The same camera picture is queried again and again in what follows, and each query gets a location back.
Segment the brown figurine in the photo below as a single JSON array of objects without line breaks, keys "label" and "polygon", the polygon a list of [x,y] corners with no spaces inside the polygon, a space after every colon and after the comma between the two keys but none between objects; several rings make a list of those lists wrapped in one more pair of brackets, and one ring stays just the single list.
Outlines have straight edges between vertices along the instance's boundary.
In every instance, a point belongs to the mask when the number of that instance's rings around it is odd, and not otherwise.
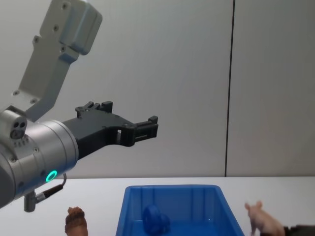
[{"label": "brown figurine", "polygon": [[245,204],[245,208],[248,211],[248,216],[251,220],[252,235],[255,234],[256,229],[261,233],[272,236],[285,236],[283,225],[273,218],[271,215],[262,210],[262,202],[259,201],[254,206]]},{"label": "brown figurine", "polygon": [[65,219],[65,233],[67,236],[88,236],[87,221],[84,211],[75,207],[68,209],[69,215]]}]

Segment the green led ring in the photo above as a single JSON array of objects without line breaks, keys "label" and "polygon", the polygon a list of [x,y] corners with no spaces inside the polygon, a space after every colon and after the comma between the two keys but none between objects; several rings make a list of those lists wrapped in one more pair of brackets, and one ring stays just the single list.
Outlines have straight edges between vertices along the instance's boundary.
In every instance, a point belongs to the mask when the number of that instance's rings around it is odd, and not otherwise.
[{"label": "green led ring", "polygon": [[52,181],[54,178],[56,178],[57,174],[58,174],[57,171],[50,172],[48,176],[46,177],[46,182]]}]

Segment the table surface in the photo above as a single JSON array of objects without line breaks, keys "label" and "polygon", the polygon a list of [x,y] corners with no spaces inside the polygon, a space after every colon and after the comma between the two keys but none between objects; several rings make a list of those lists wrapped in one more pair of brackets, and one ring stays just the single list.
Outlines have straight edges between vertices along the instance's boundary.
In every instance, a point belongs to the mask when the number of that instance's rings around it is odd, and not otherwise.
[{"label": "table surface", "polygon": [[[53,180],[37,193],[58,183],[61,180]],[[257,200],[284,225],[315,224],[315,177],[69,179],[63,191],[38,204],[33,213],[23,211],[23,198],[0,209],[0,234],[65,235],[67,209],[79,206],[86,213],[90,236],[114,236],[125,188],[147,184],[218,185],[245,235],[251,228],[244,203]]]}]

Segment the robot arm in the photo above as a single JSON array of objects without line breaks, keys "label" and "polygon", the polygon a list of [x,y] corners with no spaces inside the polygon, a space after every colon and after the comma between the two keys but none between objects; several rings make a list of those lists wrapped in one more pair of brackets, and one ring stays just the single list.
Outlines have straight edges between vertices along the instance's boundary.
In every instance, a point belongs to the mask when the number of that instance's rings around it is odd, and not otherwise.
[{"label": "robot arm", "polygon": [[130,147],[157,136],[157,117],[131,123],[112,114],[112,102],[89,102],[63,123],[32,123],[54,106],[69,66],[90,51],[101,21],[85,1],[52,0],[19,89],[0,111],[0,208],[25,196],[25,211],[32,212],[63,185],[34,190],[79,159],[106,145]]}]

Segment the gray wall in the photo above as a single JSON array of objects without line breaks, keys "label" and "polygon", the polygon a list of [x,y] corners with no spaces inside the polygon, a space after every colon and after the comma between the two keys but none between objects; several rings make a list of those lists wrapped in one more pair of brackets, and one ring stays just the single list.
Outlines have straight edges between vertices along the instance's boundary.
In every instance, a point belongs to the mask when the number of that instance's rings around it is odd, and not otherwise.
[{"label": "gray wall", "polygon": [[[114,113],[133,122],[157,115],[160,128],[154,140],[94,153],[69,177],[223,176],[232,0],[90,2],[103,15],[99,34],[41,120],[112,100]],[[0,8],[0,100],[17,88],[49,3]]]},{"label": "gray wall", "polygon": [[315,174],[314,10],[236,0],[228,176]]}]

